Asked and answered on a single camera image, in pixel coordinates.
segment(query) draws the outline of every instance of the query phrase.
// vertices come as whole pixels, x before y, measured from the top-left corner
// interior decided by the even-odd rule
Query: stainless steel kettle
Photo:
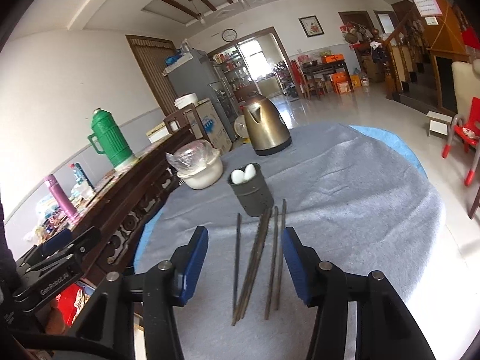
[[[251,145],[258,155],[271,155],[292,143],[290,132],[274,104],[255,94],[242,102]]]

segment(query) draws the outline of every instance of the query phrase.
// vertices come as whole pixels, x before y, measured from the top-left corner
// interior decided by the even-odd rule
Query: white egg
[[[256,174],[257,171],[255,170],[255,166],[252,163],[249,163],[245,167],[245,181],[251,180]]]
[[[234,184],[241,184],[245,181],[245,173],[243,173],[243,170],[240,169],[235,169],[230,177],[232,179],[232,183]]]

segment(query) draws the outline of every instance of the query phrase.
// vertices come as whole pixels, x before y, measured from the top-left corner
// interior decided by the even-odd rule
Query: wall clock
[[[222,39],[225,42],[233,42],[235,39],[237,39],[237,32],[231,28],[227,28],[222,32]]]

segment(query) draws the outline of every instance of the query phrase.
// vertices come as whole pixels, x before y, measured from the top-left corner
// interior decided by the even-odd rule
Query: white floor
[[[476,178],[470,187],[463,185],[472,152],[465,154],[463,145],[456,142],[443,159],[446,138],[427,137],[426,115],[387,100],[380,84],[357,88],[354,94],[329,94],[311,101],[289,102],[283,96],[272,101],[289,128],[321,120],[383,128],[398,135],[415,152],[443,198],[446,221],[431,264],[407,305],[436,359],[460,359],[480,329],[480,209],[473,220],[467,215],[480,183]],[[136,341],[141,343],[142,336],[138,332]],[[142,352],[137,352],[138,359],[144,358]]]

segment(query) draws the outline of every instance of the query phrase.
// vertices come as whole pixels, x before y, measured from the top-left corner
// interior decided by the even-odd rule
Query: gray refrigerator
[[[198,100],[209,98],[226,133],[233,142],[237,135],[233,129],[240,114],[238,101],[225,75],[208,58],[205,51],[191,50],[192,59],[168,73],[177,96],[196,93]]]

